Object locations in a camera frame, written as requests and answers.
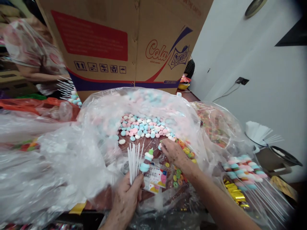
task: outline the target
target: orange plastic bag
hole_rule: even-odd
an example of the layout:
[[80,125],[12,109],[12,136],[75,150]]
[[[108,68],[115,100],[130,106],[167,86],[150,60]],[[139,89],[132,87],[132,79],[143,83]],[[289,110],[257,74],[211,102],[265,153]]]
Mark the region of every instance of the orange plastic bag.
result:
[[46,100],[33,98],[2,99],[0,100],[0,107],[6,110],[31,112],[59,121],[76,121],[80,111],[77,105],[53,97],[49,97]]

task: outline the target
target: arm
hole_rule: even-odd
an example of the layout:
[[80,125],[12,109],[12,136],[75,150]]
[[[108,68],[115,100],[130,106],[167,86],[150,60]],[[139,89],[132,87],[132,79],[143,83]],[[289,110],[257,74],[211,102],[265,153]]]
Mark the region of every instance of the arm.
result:
[[105,224],[99,230],[125,230],[132,220],[138,202],[141,200],[144,177],[140,174],[130,186],[128,172],[115,193],[114,203]]
[[162,152],[185,174],[222,230],[260,230],[244,211],[188,159],[179,144],[164,139]]
[[35,83],[56,83],[57,80],[62,80],[64,81],[64,78],[69,78],[69,74],[66,75],[49,75],[49,74],[44,74],[40,73],[40,68],[36,67],[29,67],[25,65],[20,65],[16,64],[18,67],[21,75],[25,77],[28,81],[30,82],[35,82]]

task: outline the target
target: hand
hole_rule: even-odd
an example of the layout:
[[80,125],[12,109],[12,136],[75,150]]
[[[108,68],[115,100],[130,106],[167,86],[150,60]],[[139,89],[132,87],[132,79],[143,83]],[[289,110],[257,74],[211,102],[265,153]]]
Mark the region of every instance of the hand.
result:
[[170,162],[176,165],[182,171],[184,171],[186,166],[191,163],[180,145],[174,141],[166,138],[162,140],[161,145],[162,152],[167,156]]
[[137,176],[130,186],[130,172],[128,172],[115,192],[112,210],[101,229],[126,229],[141,200],[144,186],[143,174]]

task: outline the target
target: right hand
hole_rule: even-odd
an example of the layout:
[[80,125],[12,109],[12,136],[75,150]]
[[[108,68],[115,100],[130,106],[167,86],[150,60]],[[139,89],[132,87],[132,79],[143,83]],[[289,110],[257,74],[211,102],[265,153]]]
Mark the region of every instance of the right hand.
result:
[[169,161],[181,170],[190,164],[191,161],[188,159],[179,144],[166,138],[162,140],[161,145],[161,150],[167,156]]

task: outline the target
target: left hand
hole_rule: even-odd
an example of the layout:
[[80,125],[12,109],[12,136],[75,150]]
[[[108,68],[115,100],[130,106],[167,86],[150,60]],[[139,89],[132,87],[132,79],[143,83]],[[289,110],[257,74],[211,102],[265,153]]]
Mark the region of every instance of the left hand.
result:
[[138,202],[141,200],[144,184],[143,174],[139,174],[132,186],[130,185],[130,172],[121,181],[115,192],[115,199],[112,210],[102,229],[126,229]]

